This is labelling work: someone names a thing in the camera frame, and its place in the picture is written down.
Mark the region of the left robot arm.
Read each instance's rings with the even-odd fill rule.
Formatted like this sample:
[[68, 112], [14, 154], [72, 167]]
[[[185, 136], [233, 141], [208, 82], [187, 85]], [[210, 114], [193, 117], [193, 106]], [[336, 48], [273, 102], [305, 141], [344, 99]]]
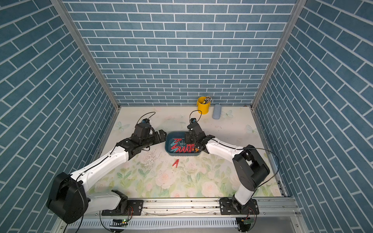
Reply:
[[51, 185], [46, 207], [71, 224], [84, 214], [107, 211], [113, 215], [131, 215], [128, 197], [118, 191], [90, 195], [89, 190], [98, 180], [121, 164], [128, 162], [145, 148], [166, 141], [167, 133], [155, 131], [149, 120], [136, 124], [134, 133], [116, 143], [114, 148], [103, 157], [72, 173], [61, 172]]

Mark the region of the red clothespin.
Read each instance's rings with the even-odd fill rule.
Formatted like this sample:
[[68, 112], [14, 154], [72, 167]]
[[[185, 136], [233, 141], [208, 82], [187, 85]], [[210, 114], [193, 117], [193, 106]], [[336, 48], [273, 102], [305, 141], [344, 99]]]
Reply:
[[177, 159], [177, 160], [174, 162], [173, 167], [178, 168], [178, 164], [179, 164], [179, 159]]

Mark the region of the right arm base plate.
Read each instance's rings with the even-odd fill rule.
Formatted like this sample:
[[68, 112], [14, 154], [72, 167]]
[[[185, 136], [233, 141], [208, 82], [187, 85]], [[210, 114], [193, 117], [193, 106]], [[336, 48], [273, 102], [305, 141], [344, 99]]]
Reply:
[[250, 199], [245, 205], [241, 205], [234, 198], [219, 199], [221, 215], [258, 215], [259, 208], [255, 199]]

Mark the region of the dark teal storage box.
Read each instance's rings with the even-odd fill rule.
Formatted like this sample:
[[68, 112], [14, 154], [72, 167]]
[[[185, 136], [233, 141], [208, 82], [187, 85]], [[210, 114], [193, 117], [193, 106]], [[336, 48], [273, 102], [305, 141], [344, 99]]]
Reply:
[[186, 143], [185, 133], [186, 131], [174, 131], [167, 134], [165, 151], [170, 156], [198, 156], [201, 153], [195, 150], [193, 144]]

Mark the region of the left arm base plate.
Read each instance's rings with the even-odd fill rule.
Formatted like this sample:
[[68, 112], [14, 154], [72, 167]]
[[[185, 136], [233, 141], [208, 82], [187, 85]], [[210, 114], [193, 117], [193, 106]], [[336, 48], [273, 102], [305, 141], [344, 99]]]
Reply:
[[102, 216], [140, 216], [144, 200], [126, 200], [120, 202], [114, 210], [103, 210]]

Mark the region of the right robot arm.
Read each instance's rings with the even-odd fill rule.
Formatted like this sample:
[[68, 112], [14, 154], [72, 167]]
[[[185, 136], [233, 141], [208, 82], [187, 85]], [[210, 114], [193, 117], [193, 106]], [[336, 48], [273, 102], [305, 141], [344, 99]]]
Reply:
[[252, 145], [238, 147], [222, 142], [215, 136], [206, 135], [195, 118], [189, 121], [185, 139], [198, 151], [219, 156], [233, 163], [240, 186], [233, 195], [233, 203], [244, 207], [253, 197], [254, 192], [270, 174], [270, 169], [262, 156]]

